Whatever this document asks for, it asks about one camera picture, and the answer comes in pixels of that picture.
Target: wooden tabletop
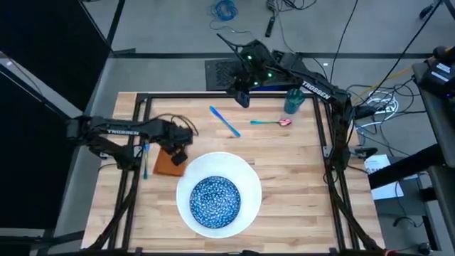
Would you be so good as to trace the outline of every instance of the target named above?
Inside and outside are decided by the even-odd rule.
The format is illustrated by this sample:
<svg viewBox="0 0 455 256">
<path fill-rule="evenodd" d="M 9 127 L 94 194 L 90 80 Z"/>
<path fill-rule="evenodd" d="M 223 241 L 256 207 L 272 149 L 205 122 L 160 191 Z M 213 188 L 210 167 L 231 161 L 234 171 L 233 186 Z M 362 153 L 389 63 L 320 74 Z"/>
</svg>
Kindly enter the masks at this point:
<svg viewBox="0 0 455 256">
<path fill-rule="evenodd" d="M 113 118 L 131 119 L 135 97 L 133 92 L 119 93 Z M 158 175 L 151 175 L 147 180 L 141 178 L 129 250 L 142 247 L 145 252 L 328 252 L 329 247 L 337 247 L 312 100 L 307 99 L 291 116 L 290 127 L 249 123 L 251 119 L 288 117 L 283 113 L 283 104 L 283 99 L 252 99 L 250 108 L 243 109 L 233 99 L 153 99 L 151 116 L 167 112 L 182 114 L 198 128 L 200 136 L 194 137 L 193 145 L 188 148 L 189 161 L 208 152 L 226 151 L 251 164 L 261 181 L 262 205 L 255 221 L 240 234 L 225 239 L 205 238 L 193 232 L 178 214 L 178 178 Z M 239 130 L 240 138 L 234 138 L 210 113 L 210 105 Z M 125 136 L 113 135 L 109 139 L 118 144 L 127 143 Z M 354 134 L 350 144 L 357 143 Z M 158 146 L 151 145 L 149 170 L 153 170 L 158 150 Z M 363 167 L 357 159 L 350 164 Z M 367 234 L 384 246 L 368 177 L 353 169 L 347 169 L 345 174 L 354 216 Z M 121 171 L 115 166 L 100 171 L 82 247 L 91 245 L 110 221 L 120 176 Z M 343 226 L 349 246 L 344 218 Z M 121 238 L 119 232 L 117 247 Z"/>
</svg>

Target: cable bundle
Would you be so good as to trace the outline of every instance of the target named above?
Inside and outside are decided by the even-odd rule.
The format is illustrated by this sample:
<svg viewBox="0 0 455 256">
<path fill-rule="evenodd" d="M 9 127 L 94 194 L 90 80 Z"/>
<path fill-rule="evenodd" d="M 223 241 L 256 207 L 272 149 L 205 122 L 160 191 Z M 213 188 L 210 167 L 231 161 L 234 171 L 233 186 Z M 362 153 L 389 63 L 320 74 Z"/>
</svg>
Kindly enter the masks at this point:
<svg viewBox="0 0 455 256">
<path fill-rule="evenodd" d="M 210 6 L 210 11 L 219 21 L 230 21 L 238 14 L 238 10 L 232 0 L 220 0 Z"/>
</svg>

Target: black panel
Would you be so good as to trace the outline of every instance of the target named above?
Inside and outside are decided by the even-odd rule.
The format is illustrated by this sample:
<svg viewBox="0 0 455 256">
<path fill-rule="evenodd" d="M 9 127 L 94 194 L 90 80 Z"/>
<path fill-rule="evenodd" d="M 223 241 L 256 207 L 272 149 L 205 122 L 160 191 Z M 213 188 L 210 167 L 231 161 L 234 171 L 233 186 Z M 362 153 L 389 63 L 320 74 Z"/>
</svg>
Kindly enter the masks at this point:
<svg viewBox="0 0 455 256">
<path fill-rule="evenodd" d="M 109 54 L 76 0 L 1 1 L 0 50 L 85 110 Z"/>
<path fill-rule="evenodd" d="M 0 86 L 0 228 L 54 228 L 73 154 L 65 123 L 2 73 Z"/>
</svg>

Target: concrete floor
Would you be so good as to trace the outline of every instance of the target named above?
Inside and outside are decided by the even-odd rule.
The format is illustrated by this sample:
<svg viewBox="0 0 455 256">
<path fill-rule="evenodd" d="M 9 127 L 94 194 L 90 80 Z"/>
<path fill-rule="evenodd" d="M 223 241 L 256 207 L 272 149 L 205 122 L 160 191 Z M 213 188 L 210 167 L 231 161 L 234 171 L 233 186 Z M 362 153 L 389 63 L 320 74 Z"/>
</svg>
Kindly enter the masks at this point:
<svg viewBox="0 0 455 256">
<path fill-rule="evenodd" d="M 352 10 L 354 0 L 319 0 L 305 11 L 282 13 L 281 19 L 286 41 L 295 51 L 336 52 L 341 33 Z M 248 33 L 233 33 L 228 29 L 211 30 L 208 26 L 212 18 L 207 8 L 212 0 L 128 0 L 114 37 L 112 48 L 123 50 L 136 48 L 140 53 L 209 53 L 230 52 L 230 49 L 215 35 L 223 34 L 231 41 L 246 43 L 252 40 Z M 400 53 L 417 32 L 422 22 L 419 12 L 431 3 L 430 0 L 362 0 L 346 32 L 342 53 Z M 90 15 L 106 36 L 117 7 L 118 0 L 101 0 L 85 3 Z M 228 24 L 238 31 L 251 31 L 254 37 L 262 40 L 269 48 L 287 50 L 283 43 L 279 24 L 275 23 L 271 38 L 264 38 L 264 31 L 271 13 L 265 8 L 265 0 L 235 1 L 238 16 Z M 427 27 L 414 42 L 408 52 L 430 53 L 439 45 L 453 45 L 455 41 L 455 21 L 442 6 L 435 13 Z M 327 63 L 326 72 L 330 73 L 333 60 L 319 59 Z M 422 60 L 403 60 L 396 71 L 409 67 Z M 395 60 L 378 59 L 338 59 L 333 74 L 333 83 L 342 88 L 352 84 L 374 85 L 380 82 Z M 320 72 L 313 60 L 305 60 L 310 70 Z M 391 86 L 408 80 L 411 73 L 385 83 Z M 418 92 L 411 82 L 409 86 Z M 115 99 L 121 91 L 204 91 L 204 60 L 200 59 L 109 59 L 100 85 L 92 103 L 92 114 L 109 117 Z M 406 106 L 408 97 L 397 96 L 401 106 Z M 423 110 L 419 97 L 409 111 Z M 435 142 L 426 114 L 409 114 L 393 119 L 382 125 L 390 145 L 407 154 L 413 154 Z M 368 135 L 382 142 L 380 136 Z M 387 149 L 370 140 L 366 146 L 375 146 L 381 154 Z M 75 164 L 72 180 L 66 193 L 62 218 L 56 233 L 68 233 L 85 228 L 88 209 L 90 209 L 93 184 L 96 182 L 95 170 L 99 160 L 81 149 Z M 438 213 L 437 205 L 429 206 L 438 229 L 444 223 Z M 416 216 L 411 216 L 417 223 Z M 384 239 L 388 248 L 400 249 L 426 242 L 424 228 L 410 228 L 401 223 L 392 227 L 395 216 L 380 215 Z M 453 254 L 448 241 L 444 254 Z M 62 245 L 51 252 L 76 250 L 80 243 Z"/>
</svg>

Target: white cable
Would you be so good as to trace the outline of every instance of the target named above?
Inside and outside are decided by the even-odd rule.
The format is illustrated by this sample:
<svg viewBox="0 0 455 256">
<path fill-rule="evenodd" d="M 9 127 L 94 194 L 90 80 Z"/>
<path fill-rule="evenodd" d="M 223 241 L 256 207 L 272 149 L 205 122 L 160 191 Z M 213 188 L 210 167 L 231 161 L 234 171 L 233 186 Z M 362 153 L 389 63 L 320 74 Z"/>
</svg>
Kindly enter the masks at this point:
<svg viewBox="0 0 455 256">
<path fill-rule="evenodd" d="M 390 97 L 388 97 L 388 98 L 386 98 L 386 97 L 382 97 L 382 98 L 374 97 L 373 98 L 373 97 L 371 97 L 372 93 L 370 92 L 368 94 L 369 100 L 366 102 L 366 104 L 370 105 L 371 102 L 374 102 L 375 103 L 374 105 L 377 105 L 378 103 L 385 102 L 385 105 L 383 107 L 385 107 L 385 109 L 387 109 L 389 107 L 392 110 L 392 113 L 389 114 L 386 118 L 384 118 L 383 121 L 371 122 L 371 123 L 364 124 L 364 125 L 361 125 L 359 127 L 356 127 L 355 129 L 365 128 L 365 127 L 369 127 L 370 125 L 375 125 L 375 124 L 382 124 L 383 122 L 389 120 L 391 117 L 393 117 L 398 112 L 400 104 L 398 103 L 397 99 L 395 98 L 395 96 L 391 92 L 376 91 L 375 94 L 376 93 L 385 94 L 386 96 L 389 95 Z"/>
</svg>

